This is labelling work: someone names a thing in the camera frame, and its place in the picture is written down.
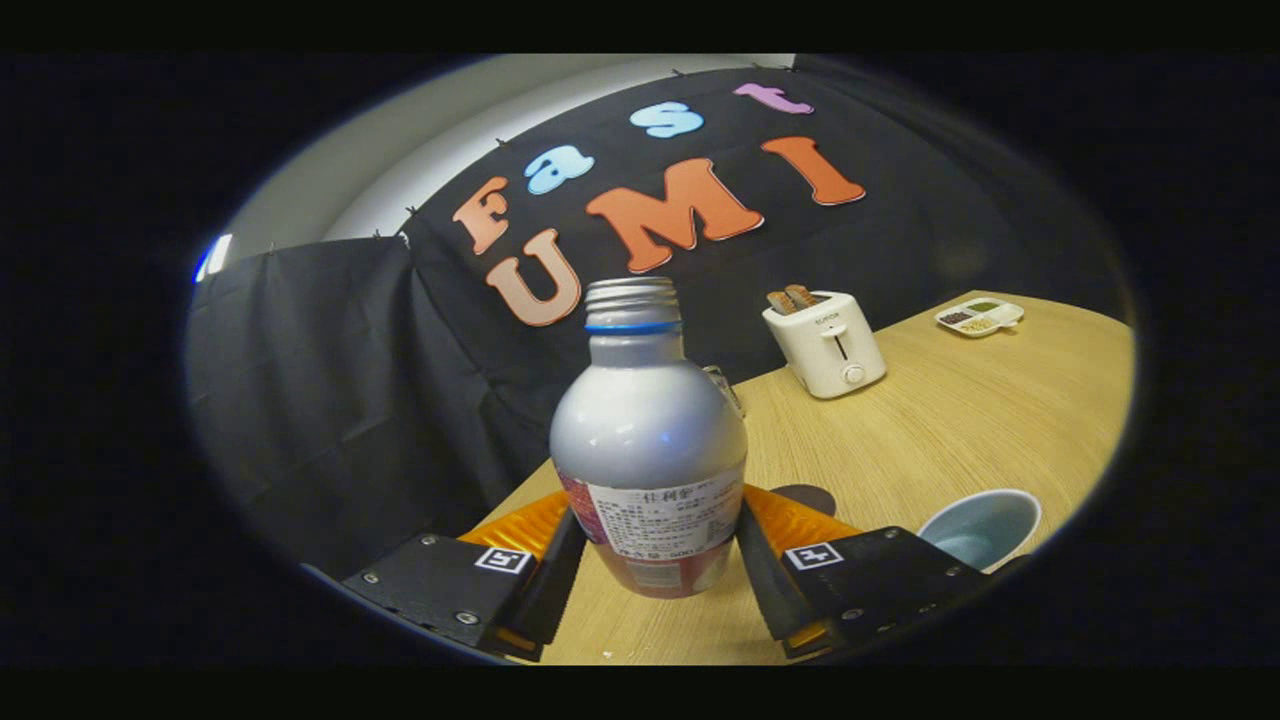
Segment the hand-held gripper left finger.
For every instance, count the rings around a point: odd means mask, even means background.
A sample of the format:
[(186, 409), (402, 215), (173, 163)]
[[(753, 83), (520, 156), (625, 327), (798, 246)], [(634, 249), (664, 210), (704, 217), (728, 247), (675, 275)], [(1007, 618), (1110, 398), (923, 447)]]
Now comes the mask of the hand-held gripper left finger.
[(557, 491), (458, 538), (419, 534), (340, 584), (413, 632), (536, 662), (586, 544), (570, 496)]

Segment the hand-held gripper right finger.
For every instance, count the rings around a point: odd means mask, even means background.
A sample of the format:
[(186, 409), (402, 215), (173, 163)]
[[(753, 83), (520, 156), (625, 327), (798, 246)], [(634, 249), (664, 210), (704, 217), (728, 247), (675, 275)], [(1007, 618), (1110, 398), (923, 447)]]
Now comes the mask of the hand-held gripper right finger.
[(746, 488), (737, 541), (756, 606), (788, 659), (878, 644), (974, 597), (1016, 566), (1030, 539), (1030, 496), (960, 498), (918, 532), (859, 530), (815, 486)]

